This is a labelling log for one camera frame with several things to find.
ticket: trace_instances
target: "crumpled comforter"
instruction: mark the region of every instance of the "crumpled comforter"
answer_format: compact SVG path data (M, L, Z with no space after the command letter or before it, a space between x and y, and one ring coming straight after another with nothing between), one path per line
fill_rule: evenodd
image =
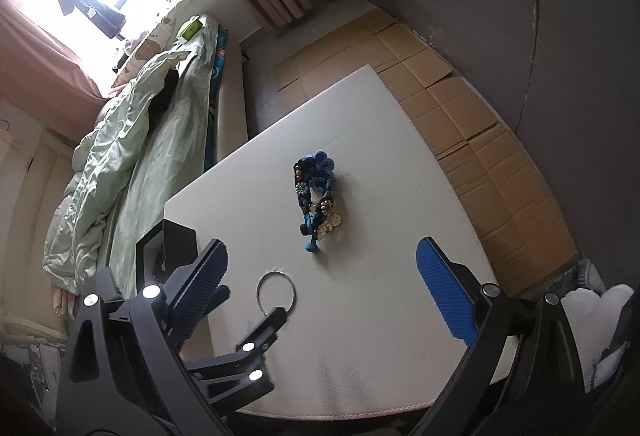
M76 148L76 172L45 239L43 267L54 285L74 294L96 272L106 218L131 173L149 130L148 106L172 67L191 51L156 55L116 97L103 121Z

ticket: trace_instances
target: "silver ring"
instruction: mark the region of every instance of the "silver ring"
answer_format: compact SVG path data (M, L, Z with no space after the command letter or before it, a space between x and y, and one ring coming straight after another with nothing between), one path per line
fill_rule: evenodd
M289 281L289 285L291 286L291 291L293 292L293 298L291 299L291 304L289 305L289 308L286 310L287 315L288 315L289 312L294 307L296 307L296 302L298 301L298 293L296 292L296 285L293 284L293 281L291 280L291 278L286 273L284 273L283 271L280 271L280 270L268 271L258 281L258 287L255 289L255 301L258 303L258 308L260 308L260 311L262 313L264 313L265 315L268 315L268 313L264 310L264 308L262 307L262 304L260 302L260 290L262 289L262 285L264 284L264 281L270 275L282 275L287 281Z

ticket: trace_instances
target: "beaded bracelet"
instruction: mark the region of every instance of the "beaded bracelet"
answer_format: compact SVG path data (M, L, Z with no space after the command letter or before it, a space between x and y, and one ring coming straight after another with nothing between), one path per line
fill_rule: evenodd
M307 251L319 251L318 240L342 222L340 216L334 213L334 168L334 161L322 151L307 154L293 165L298 205L304 219L300 233L311 236L311 241L305 246ZM319 201L311 200L311 189L321 195Z

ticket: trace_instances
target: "jewelry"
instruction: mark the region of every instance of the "jewelry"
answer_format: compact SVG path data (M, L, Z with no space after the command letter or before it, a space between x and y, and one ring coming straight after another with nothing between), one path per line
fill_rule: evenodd
M307 251L319 251L318 239L342 222L342 218L334 212L334 168L334 161L322 151L307 154L293 165L298 205L304 219L300 233L311 236L311 241L305 246ZM321 194L319 201L311 200L311 189Z
M287 281L289 281L289 285L291 286L291 291L293 292L293 297L291 299L291 304L289 305L289 308L286 310L287 315L289 315L289 312L294 307L296 307L296 302L298 302L298 293L296 292L296 285L293 284L293 281L291 280L291 278L286 273L284 273L284 272L282 272L280 270L268 271L258 281L258 286L255 289L255 301L258 303L258 308L260 308L260 311L262 313L264 313L265 315L268 315L268 313L262 307L262 303L260 302L260 290L262 289L262 285L264 284L264 281L267 279L267 277L269 277L271 275L280 275L280 276L284 277Z

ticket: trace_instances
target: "gray wall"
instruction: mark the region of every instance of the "gray wall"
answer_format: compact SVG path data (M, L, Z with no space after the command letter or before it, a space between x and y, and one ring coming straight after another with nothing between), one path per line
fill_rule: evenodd
M606 282L637 285L640 0L392 1L516 132Z

